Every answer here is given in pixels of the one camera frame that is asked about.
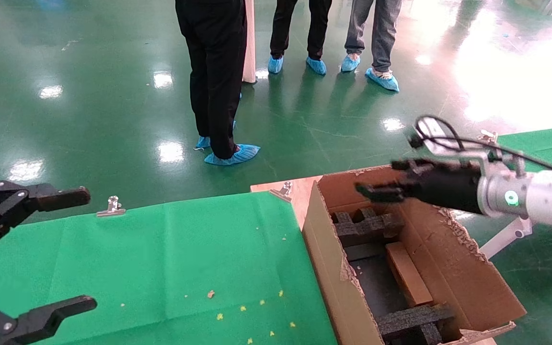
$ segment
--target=black cable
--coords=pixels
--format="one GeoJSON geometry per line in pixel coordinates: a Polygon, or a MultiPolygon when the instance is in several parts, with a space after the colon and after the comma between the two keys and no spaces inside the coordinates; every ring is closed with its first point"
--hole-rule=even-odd
{"type": "Polygon", "coordinates": [[[514,151],[512,149],[507,149],[505,147],[501,147],[497,144],[487,144],[486,142],[481,142],[481,141],[478,141],[478,140],[474,140],[474,139],[469,139],[469,138],[461,138],[459,136],[456,136],[456,137],[447,137],[447,136],[427,136],[425,133],[423,133],[422,131],[420,131],[419,129],[419,122],[423,119],[423,118],[433,118],[434,120],[437,120],[438,122],[440,122],[441,124],[444,124],[445,126],[447,126],[449,129],[452,129],[452,126],[447,123],[445,120],[442,120],[441,118],[436,118],[435,116],[431,116],[431,115],[424,115],[424,116],[421,116],[419,118],[417,118],[416,120],[416,123],[415,123],[415,128],[416,130],[421,134],[421,140],[425,141],[425,140],[429,140],[431,142],[433,142],[434,144],[436,145],[439,145],[439,146],[442,146],[442,147],[445,147],[449,150],[453,150],[453,151],[465,151],[466,148],[465,147],[462,147],[463,146],[463,143],[464,142],[469,142],[469,143],[472,143],[472,144],[477,144],[477,145],[480,145],[480,146],[483,146],[483,147],[488,147],[490,149],[497,149],[497,150],[500,150],[500,151],[504,151],[506,153],[509,153],[510,155],[513,155],[515,157],[520,157],[524,160],[527,160],[527,161],[530,161],[534,164],[538,164],[539,166],[542,166],[546,169],[550,169],[552,170],[552,164],[550,163],[547,163],[545,161],[541,161],[539,159],[535,159],[534,157],[531,157],[531,156],[528,156],[524,153],[518,153],[517,151],[514,151]],[[449,145],[445,145],[445,144],[442,144],[440,142],[438,142],[438,140],[456,140],[459,144],[459,147],[453,147],[453,146],[449,146],[449,145]]]}
{"type": "Polygon", "coordinates": [[[457,144],[459,145],[460,149],[458,151],[465,151],[466,150],[466,147],[464,147],[464,144],[463,142],[460,140],[460,135],[458,135],[457,131],[454,129],[453,126],[451,126],[451,124],[449,124],[449,122],[446,122],[445,120],[443,120],[442,118],[439,118],[438,116],[433,116],[433,115],[423,115],[423,116],[420,116],[419,118],[417,118],[416,122],[414,123],[414,128],[416,129],[416,131],[418,131],[418,133],[421,133],[421,137],[423,139],[428,139],[430,138],[429,136],[427,136],[427,134],[425,134],[425,132],[421,131],[421,127],[420,127],[420,123],[423,119],[425,118],[432,118],[434,119],[436,122],[438,122],[439,124],[443,124],[445,125],[449,131],[451,131],[451,133],[453,133],[453,138],[452,139],[455,139],[457,140],[457,144]]]}

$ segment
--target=green indicator light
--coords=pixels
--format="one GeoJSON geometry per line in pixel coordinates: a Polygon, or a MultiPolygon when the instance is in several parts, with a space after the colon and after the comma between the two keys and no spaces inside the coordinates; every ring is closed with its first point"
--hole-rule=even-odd
{"type": "Polygon", "coordinates": [[[519,196],[514,190],[509,190],[504,194],[504,199],[506,203],[510,206],[519,206],[519,196]]]}

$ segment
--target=black pants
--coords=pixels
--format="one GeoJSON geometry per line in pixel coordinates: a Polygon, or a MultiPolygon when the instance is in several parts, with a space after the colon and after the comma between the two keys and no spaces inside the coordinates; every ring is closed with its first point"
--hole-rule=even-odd
{"type": "Polygon", "coordinates": [[[180,31],[191,57],[191,107],[200,136],[230,159],[236,151],[234,117],[246,53],[244,0],[176,0],[180,31]]]}
{"type": "MultiPolygon", "coordinates": [[[[279,59],[289,48],[289,27],[291,16],[298,0],[278,0],[276,13],[274,13],[274,24],[272,25],[272,41],[270,50],[274,59],[279,59]]],[[[310,8],[310,30],[308,31],[308,56],[311,59],[320,60],[322,56],[322,45],[325,42],[327,21],[331,7],[331,0],[309,0],[310,8]]]]}

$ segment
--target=cardboard box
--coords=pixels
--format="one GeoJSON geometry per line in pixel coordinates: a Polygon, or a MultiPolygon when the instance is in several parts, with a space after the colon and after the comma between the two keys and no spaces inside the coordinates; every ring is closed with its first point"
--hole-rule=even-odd
{"type": "MultiPolygon", "coordinates": [[[[330,216],[333,212],[352,214],[363,207],[373,207],[377,213],[397,212],[405,221],[394,241],[404,244],[431,293],[430,305],[445,304],[455,316],[440,327],[444,343],[467,345],[512,330],[512,320],[526,314],[525,309],[448,210],[416,199],[371,205],[354,188],[357,182],[392,182],[399,174],[383,166],[324,175],[311,191],[304,239],[339,343],[385,343],[375,321],[384,311],[371,310],[368,288],[372,286],[362,288],[360,283],[375,268],[368,267],[362,276],[364,268],[357,272],[351,267],[330,216]]],[[[392,296],[384,300],[390,303],[392,296]]]]}

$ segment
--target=green epoxy floor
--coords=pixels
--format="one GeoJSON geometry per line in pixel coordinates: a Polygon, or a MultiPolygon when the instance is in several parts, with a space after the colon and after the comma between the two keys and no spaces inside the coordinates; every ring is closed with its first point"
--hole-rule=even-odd
{"type": "MultiPolygon", "coordinates": [[[[90,205],[37,221],[102,210],[110,195],[133,208],[386,164],[410,151],[402,127],[421,114],[464,135],[552,127],[552,17],[510,0],[406,0],[392,56],[402,92],[392,94],[362,76],[369,52],[357,73],[337,73],[350,1],[333,2],[327,76],[305,67],[307,0],[282,74],[268,76],[275,6],[255,1],[258,82],[244,85],[237,115],[236,140],[262,150],[217,168],[192,150],[190,63],[173,0],[0,0],[0,179],[92,192],[90,205]]],[[[466,222],[488,233],[504,224],[466,222]]],[[[529,315],[497,341],[552,345],[552,232],[516,245],[495,262],[529,315]]]]}

